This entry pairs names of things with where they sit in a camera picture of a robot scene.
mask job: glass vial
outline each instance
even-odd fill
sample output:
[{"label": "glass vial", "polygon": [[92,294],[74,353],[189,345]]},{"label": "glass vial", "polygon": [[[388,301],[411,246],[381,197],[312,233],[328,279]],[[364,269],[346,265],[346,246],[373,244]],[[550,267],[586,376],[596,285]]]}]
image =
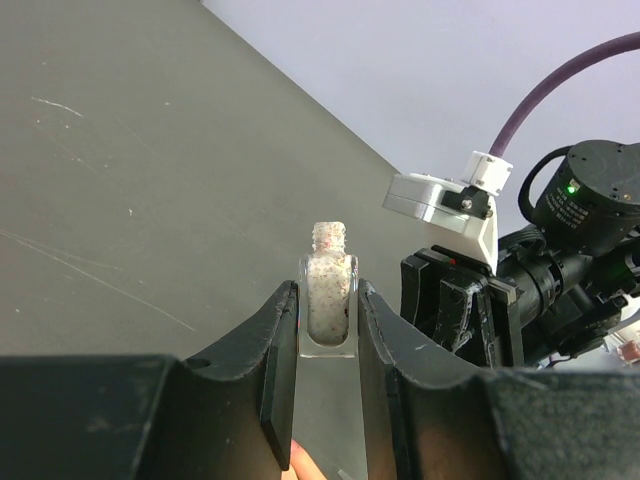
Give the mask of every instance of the glass vial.
[{"label": "glass vial", "polygon": [[627,365],[631,365],[640,360],[640,346],[633,341],[629,340],[627,343],[618,347],[618,356]]},{"label": "glass vial", "polygon": [[354,357],[358,348],[358,259],[345,226],[316,223],[314,253],[300,260],[298,350],[303,357]]}]

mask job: gray tabletop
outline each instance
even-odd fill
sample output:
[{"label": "gray tabletop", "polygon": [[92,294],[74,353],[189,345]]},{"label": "gray tabletop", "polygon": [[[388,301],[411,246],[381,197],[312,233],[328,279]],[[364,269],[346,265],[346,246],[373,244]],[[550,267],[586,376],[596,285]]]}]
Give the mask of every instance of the gray tabletop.
[{"label": "gray tabletop", "polygon": [[[313,223],[394,306],[422,230],[394,173],[195,0],[0,6],[0,353],[191,355],[250,316]],[[357,365],[301,362],[295,433],[365,477]]]}]

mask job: purple cable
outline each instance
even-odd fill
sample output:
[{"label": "purple cable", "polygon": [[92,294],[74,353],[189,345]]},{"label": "purple cable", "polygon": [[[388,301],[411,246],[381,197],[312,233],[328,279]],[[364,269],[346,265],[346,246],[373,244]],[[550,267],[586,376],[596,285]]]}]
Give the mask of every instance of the purple cable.
[{"label": "purple cable", "polygon": [[509,142],[522,125],[522,122],[529,116],[534,108],[544,98],[558,88],[566,80],[581,72],[585,68],[595,65],[607,58],[620,55],[621,53],[640,50],[640,32],[629,33],[608,42],[590,48],[580,55],[573,57],[567,63],[555,69],[547,78],[542,80],[536,88],[531,90],[520,105],[514,110],[509,120],[504,124],[502,130],[496,137],[489,154],[502,157]]}]

